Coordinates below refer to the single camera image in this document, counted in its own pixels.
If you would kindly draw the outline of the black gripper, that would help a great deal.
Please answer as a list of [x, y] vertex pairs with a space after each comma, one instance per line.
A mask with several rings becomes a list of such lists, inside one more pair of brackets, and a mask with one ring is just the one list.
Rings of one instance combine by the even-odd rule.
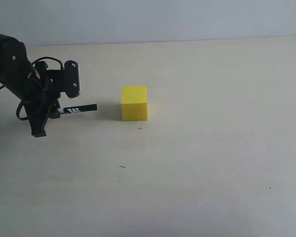
[[4, 86], [24, 102], [26, 118], [34, 137], [46, 136], [45, 125], [49, 118], [60, 118], [58, 98], [41, 100], [46, 85], [45, 61], [6, 61], [4, 63]]

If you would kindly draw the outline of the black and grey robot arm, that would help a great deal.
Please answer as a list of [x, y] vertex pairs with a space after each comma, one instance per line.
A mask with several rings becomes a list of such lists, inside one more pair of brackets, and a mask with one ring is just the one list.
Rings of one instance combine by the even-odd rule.
[[0, 83], [20, 99], [16, 116], [29, 121], [36, 138], [46, 136], [50, 110], [59, 98], [47, 77], [45, 62], [37, 61], [37, 66], [28, 60], [23, 42], [0, 34]]

